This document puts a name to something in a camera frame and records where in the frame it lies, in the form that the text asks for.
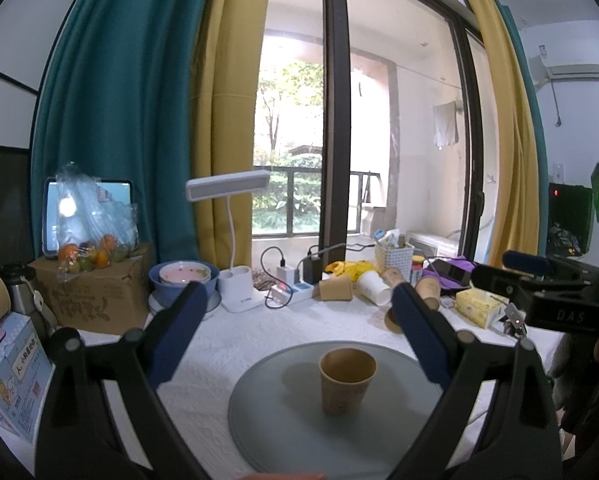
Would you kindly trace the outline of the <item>blue bowl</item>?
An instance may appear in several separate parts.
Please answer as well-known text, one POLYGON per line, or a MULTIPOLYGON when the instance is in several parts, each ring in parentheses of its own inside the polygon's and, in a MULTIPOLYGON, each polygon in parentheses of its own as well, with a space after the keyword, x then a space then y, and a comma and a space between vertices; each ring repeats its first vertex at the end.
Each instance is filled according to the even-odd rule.
MULTIPOLYGON (((214 290, 216 289, 217 286, 217 280, 219 278, 219 270, 216 268, 216 266, 213 266, 211 263, 208 262, 204 262, 204 261, 200 261, 200 260, 180 260, 180 261, 197 261, 197 262, 202 262, 207 264, 211 270, 212 270, 212 277, 211 279, 205 283, 205 284, 201 284, 205 287, 206 289, 206 295, 208 295, 208 299, 210 299, 211 293, 214 292, 214 290)), ((159 294, 162 295, 167 295, 170 297, 175 296, 176 294, 178 294, 180 296, 181 292, 184 291, 184 289, 190 284, 187 285, 170 285, 170 284, 165 284, 162 283, 160 281, 160 277, 158 276, 158 271, 162 268, 162 266, 165 266, 166 263, 171 263, 171 262, 175 262, 175 261, 170 261, 170 262, 163 262, 160 264, 157 264, 156 266, 153 266, 153 268, 149 271, 149 278, 150 281, 152 282, 153 286, 154 286, 154 291, 158 292, 159 294)))

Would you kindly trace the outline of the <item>black window frame post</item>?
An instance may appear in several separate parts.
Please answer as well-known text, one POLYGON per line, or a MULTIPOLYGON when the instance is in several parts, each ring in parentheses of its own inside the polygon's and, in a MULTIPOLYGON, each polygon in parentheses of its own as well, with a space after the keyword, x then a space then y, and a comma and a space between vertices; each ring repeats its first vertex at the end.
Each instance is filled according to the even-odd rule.
POLYGON ((345 258, 350 176, 350 43, 347 0, 322 0, 324 118, 319 246, 325 264, 345 258))

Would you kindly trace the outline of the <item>white mesh basket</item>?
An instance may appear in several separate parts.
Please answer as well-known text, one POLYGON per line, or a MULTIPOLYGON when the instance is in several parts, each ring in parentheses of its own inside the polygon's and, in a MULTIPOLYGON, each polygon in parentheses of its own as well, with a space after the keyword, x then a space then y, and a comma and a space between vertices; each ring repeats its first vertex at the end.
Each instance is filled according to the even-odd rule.
POLYGON ((374 264, 379 273, 386 269, 397 269, 406 281, 410 281, 412 258, 414 256, 414 247, 406 244, 403 247, 384 247, 382 245, 374 246, 374 264))

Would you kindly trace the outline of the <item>purple cloth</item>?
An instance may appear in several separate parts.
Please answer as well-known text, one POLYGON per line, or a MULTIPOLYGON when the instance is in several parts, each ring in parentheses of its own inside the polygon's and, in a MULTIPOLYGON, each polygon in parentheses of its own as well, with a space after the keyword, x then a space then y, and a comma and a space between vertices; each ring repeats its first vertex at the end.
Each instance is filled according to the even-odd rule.
POLYGON ((476 264, 466 258, 435 258, 423 269, 423 276, 436 278, 444 294, 456 294, 471 286, 476 264))

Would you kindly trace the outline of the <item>white paper cup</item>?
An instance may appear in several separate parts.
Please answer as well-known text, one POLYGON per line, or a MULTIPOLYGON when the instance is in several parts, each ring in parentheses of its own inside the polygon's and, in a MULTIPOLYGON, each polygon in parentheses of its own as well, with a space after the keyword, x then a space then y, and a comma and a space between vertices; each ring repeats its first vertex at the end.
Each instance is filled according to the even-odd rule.
POLYGON ((391 302, 392 288, 385 283, 377 271, 369 270, 361 274, 357 280, 357 288, 362 296, 378 307, 384 307, 391 302))

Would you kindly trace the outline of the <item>teal curtain left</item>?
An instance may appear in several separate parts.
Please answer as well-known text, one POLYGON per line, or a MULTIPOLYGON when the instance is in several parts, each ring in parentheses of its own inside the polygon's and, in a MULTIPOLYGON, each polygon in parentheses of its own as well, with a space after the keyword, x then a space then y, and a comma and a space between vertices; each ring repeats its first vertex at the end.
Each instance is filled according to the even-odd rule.
POLYGON ((141 240, 158 261, 199 255, 192 176, 190 64, 206 0, 75 0, 46 70, 30 163, 42 235, 44 185, 68 162, 134 188, 141 240))

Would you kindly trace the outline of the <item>white power strip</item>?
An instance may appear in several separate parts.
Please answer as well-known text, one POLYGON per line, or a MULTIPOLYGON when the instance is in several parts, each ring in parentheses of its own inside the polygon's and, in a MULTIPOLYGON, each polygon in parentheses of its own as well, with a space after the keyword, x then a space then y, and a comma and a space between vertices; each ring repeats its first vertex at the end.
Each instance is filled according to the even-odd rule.
POLYGON ((313 298, 313 296, 315 296, 315 286, 305 282, 299 282, 292 286, 274 285, 266 296, 265 306, 272 310, 282 309, 313 298))

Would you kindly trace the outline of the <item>yellow curtain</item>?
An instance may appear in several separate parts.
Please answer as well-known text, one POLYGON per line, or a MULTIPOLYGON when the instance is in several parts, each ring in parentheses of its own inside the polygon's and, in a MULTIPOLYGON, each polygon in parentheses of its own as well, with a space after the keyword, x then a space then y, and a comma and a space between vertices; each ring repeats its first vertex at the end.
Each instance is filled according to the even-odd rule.
MULTIPOLYGON (((208 0, 191 62, 190 141, 195 178, 253 168, 255 108, 268 0, 208 0)), ((225 200, 193 205, 200 258, 229 266, 225 200)), ((231 197, 234 264, 252 262, 252 197, 231 197)))
POLYGON ((495 0, 467 0, 485 44, 498 119, 499 184, 489 264, 508 250, 534 254, 540 198, 535 129, 508 27, 495 0))

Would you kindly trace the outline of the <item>black power adapter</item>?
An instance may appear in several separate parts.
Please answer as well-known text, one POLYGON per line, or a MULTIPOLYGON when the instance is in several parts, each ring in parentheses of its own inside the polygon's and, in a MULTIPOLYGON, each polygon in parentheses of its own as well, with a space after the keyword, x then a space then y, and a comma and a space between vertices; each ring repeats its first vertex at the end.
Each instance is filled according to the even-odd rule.
POLYGON ((316 285, 322 280, 322 259, 320 256, 307 257, 303 263, 303 281, 316 285))

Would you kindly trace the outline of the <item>black monitor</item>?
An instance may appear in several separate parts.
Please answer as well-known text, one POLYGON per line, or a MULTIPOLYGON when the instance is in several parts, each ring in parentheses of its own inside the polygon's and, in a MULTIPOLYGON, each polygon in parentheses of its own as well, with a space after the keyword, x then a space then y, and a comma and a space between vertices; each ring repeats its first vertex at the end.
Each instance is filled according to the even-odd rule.
POLYGON ((590 246, 592 221, 591 188, 549 184, 548 255, 572 258, 586 255, 590 246))

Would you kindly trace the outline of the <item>white charger plug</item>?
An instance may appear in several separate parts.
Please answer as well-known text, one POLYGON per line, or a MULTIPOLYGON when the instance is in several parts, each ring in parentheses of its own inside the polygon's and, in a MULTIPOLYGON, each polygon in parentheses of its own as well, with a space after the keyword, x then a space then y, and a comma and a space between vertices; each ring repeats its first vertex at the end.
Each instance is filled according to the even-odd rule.
POLYGON ((276 270, 277 278, 280 282, 292 286, 298 282, 298 269, 289 266, 286 259, 281 258, 276 270))

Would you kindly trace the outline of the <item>steel thermos flask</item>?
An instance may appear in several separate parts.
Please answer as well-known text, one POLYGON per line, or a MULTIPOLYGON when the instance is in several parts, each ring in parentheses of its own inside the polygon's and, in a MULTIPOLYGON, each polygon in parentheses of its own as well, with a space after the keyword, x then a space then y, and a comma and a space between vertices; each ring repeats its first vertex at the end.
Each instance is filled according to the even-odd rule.
POLYGON ((36 270, 25 263, 7 263, 0 266, 0 278, 7 286, 11 309, 28 316, 39 336, 49 336, 57 320, 36 288, 36 270))

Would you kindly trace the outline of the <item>white plate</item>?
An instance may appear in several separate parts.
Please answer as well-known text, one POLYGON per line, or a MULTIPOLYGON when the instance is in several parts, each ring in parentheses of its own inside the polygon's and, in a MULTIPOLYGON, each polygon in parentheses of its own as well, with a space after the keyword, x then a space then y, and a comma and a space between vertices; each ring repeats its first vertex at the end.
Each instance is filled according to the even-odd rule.
MULTIPOLYGON (((149 308, 153 313, 161 312, 165 309, 170 308, 178 299, 178 297, 178 294, 176 294, 173 297, 170 297, 167 295, 159 294, 158 292, 152 292, 152 294, 149 296, 149 308)), ((205 316, 207 318, 212 316, 220 306, 221 302, 222 296, 220 296, 217 290, 214 290, 214 292, 211 293, 210 299, 208 299, 205 316)))

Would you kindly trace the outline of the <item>hanging white towel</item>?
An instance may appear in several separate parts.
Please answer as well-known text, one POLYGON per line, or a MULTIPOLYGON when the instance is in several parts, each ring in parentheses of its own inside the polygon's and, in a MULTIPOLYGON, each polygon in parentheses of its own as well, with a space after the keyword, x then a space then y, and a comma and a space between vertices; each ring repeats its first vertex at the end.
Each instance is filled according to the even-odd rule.
POLYGON ((434 144, 439 149, 449 148, 459 142, 457 103, 455 101, 433 107, 434 144))

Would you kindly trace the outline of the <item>cardboard box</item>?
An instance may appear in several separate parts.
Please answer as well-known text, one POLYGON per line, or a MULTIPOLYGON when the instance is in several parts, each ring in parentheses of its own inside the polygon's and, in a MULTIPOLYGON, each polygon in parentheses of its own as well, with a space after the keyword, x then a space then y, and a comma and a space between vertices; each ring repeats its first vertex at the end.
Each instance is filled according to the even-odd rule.
POLYGON ((57 261, 39 258, 30 266, 42 298, 63 326, 121 335, 144 326, 149 315, 148 273, 153 248, 142 243, 122 262, 66 276, 57 261))

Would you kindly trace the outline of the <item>yellow curtain left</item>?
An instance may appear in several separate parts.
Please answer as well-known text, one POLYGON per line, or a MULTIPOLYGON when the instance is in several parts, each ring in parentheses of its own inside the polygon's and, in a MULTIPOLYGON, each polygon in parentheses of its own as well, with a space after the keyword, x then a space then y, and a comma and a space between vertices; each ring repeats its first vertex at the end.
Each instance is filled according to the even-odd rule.
MULTIPOLYGON (((195 178, 253 168, 255 108, 268 0, 208 0, 191 62, 190 141, 195 178)), ((200 258, 229 266, 225 200, 193 205, 200 258)), ((234 264, 252 262, 252 197, 231 197, 234 264)))

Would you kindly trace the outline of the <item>brown paper cup upside down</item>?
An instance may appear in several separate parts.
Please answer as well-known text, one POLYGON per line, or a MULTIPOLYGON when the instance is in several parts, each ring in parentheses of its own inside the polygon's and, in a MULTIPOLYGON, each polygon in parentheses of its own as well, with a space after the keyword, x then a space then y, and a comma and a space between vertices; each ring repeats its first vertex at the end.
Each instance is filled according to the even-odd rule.
POLYGON ((434 276, 423 276, 420 278, 415 291, 424 303, 433 311, 439 309, 441 304, 441 284, 434 276))

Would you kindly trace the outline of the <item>yellow plush toy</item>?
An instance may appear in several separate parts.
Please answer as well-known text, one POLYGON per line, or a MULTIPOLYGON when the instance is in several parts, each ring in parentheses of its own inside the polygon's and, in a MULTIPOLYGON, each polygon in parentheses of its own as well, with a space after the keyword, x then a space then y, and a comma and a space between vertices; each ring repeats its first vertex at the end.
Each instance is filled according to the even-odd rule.
POLYGON ((348 275, 352 283, 368 271, 377 271, 375 265, 367 260, 358 261, 334 261, 325 266, 324 272, 333 276, 348 275))

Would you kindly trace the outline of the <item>pink bowl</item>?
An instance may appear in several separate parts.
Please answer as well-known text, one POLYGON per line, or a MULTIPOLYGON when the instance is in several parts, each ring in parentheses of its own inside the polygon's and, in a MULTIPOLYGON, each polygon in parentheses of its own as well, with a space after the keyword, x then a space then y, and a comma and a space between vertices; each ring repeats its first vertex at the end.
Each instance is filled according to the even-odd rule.
POLYGON ((207 283, 212 277, 211 268, 197 261, 175 261, 166 263, 158 271, 160 281, 170 285, 187 285, 189 283, 207 283))

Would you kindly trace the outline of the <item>light blue carton box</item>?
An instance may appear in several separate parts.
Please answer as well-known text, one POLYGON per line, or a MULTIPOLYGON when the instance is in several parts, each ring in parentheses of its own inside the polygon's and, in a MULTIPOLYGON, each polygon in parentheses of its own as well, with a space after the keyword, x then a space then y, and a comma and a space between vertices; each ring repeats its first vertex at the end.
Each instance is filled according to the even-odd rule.
POLYGON ((28 316, 9 313, 0 335, 0 427, 32 442, 52 364, 28 316))

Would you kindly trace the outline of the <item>yellow curtain right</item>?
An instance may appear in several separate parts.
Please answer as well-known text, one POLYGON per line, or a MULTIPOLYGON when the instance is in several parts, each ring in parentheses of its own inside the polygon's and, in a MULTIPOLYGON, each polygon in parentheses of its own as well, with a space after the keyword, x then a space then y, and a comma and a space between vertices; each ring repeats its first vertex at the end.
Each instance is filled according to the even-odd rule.
POLYGON ((508 250, 534 254, 540 198, 535 129, 508 27, 495 0, 467 0, 485 44, 498 119, 499 184, 489 264, 508 250))

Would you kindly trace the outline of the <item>brown paper cup with print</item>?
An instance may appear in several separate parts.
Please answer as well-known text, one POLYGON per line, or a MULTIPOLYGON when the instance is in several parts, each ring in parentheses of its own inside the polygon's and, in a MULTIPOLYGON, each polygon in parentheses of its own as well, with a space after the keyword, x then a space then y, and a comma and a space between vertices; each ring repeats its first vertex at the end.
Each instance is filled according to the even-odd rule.
POLYGON ((336 348, 324 353, 318 363, 321 406, 325 414, 356 413, 377 374, 377 361, 357 348, 336 348))

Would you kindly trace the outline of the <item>plastic bag of fruit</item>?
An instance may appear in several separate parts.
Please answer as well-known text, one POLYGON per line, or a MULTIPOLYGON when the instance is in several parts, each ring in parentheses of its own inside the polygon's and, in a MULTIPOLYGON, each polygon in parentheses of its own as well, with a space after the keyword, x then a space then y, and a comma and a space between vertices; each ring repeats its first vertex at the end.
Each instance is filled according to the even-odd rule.
POLYGON ((139 243, 137 207, 115 197, 74 162, 57 173, 59 272, 72 276, 130 257, 139 243))

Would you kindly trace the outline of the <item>white air conditioner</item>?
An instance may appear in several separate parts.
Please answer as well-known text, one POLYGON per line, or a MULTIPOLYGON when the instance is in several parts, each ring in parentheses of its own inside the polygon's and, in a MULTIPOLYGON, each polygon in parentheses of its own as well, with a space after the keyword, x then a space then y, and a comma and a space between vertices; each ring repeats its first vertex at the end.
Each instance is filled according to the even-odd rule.
POLYGON ((527 62, 536 90, 554 81, 599 81, 599 40, 539 44, 527 62))

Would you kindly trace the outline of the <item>white desk lamp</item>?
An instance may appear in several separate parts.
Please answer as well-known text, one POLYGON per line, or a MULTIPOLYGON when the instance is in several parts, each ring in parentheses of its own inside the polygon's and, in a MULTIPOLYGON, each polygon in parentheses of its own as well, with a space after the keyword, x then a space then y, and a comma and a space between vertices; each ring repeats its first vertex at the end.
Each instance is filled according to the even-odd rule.
POLYGON ((249 266, 234 264, 237 241, 231 197, 264 190, 267 188, 269 179, 270 174, 267 170, 250 170, 195 178, 186 183, 186 199, 189 203, 216 200, 216 198, 225 200, 231 252, 228 268, 219 272, 217 288, 222 297, 222 305, 230 313, 252 310, 264 304, 265 300, 264 292, 254 287, 252 269, 249 266))

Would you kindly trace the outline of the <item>black phone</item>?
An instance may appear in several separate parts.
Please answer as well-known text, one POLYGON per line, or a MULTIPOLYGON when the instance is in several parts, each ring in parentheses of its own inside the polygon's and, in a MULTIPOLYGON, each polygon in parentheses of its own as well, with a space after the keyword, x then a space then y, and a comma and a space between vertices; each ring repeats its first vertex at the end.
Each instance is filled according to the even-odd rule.
POLYGON ((435 259, 429 268, 447 281, 461 286, 467 286, 471 281, 474 264, 465 259, 435 259))

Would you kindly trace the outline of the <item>yellow tissue pack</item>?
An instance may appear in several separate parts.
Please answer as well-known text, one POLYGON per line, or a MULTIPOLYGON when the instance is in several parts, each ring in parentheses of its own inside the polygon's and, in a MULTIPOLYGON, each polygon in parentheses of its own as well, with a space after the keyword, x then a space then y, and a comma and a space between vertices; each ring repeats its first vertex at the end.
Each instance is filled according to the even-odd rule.
POLYGON ((502 318, 508 303, 507 298, 478 288, 469 288, 456 295, 458 313, 481 328, 490 328, 493 322, 502 318))

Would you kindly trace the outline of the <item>brown paper cup rear right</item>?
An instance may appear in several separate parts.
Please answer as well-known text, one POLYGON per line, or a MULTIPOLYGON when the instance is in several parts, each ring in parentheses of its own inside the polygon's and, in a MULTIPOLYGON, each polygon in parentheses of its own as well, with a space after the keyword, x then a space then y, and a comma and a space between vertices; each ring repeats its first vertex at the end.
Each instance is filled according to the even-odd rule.
POLYGON ((403 276, 403 273, 401 273, 398 268, 395 268, 395 266, 386 268, 381 273, 381 278, 390 289, 394 289, 401 284, 405 284, 407 281, 403 276))

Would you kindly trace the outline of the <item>brown paper cup behind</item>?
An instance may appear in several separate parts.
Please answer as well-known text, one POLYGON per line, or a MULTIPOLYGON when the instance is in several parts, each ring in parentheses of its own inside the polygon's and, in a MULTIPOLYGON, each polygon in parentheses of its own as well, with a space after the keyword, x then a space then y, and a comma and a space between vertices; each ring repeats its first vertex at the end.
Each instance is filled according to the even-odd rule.
POLYGON ((350 301, 353 299, 353 283, 350 276, 331 276, 319 282, 319 296, 322 301, 350 301))

